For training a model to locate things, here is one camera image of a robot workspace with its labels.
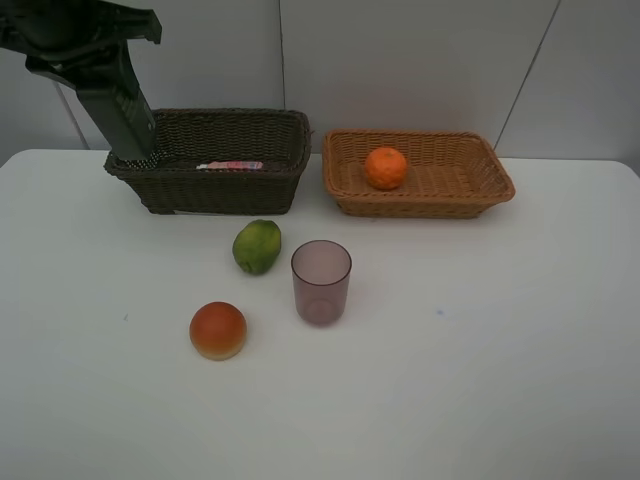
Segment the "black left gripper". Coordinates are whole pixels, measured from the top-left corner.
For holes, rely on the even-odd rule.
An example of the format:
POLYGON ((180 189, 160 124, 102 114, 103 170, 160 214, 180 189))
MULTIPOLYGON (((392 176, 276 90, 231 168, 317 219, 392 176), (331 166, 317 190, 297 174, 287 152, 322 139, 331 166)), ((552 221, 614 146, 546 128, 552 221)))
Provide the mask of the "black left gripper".
POLYGON ((78 88, 75 57, 128 40, 161 42, 155 12, 110 1, 3 1, 1 47, 27 55, 26 69, 78 88))

